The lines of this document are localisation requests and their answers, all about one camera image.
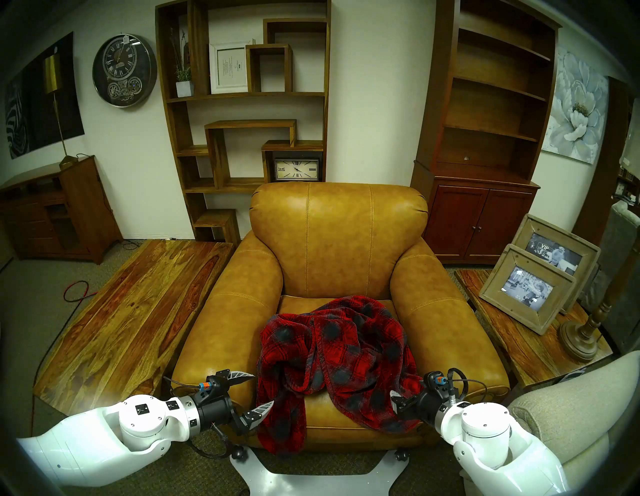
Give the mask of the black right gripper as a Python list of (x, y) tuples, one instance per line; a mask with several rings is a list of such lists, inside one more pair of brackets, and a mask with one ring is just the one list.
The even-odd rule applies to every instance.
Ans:
[(398, 419), (418, 420), (441, 431), (447, 412), (458, 403), (458, 389), (453, 385), (454, 373), (428, 373), (422, 381), (424, 388), (411, 397), (404, 398), (399, 392), (390, 391), (392, 409)]

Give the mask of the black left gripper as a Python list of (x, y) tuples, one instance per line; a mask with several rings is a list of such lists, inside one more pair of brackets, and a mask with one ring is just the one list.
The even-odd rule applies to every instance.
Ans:
[(232, 404), (229, 389), (249, 380), (255, 375), (238, 370), (219, 370), (207, 376), (201, 388), (193, 394), (193, 401), (199, 415), (200, 430), (208, 430), (212, 424), (232, 424), (238, 435), (246, 435), (254, 430), (268, 416), (274, 401), (256, 406), (239, 415)]

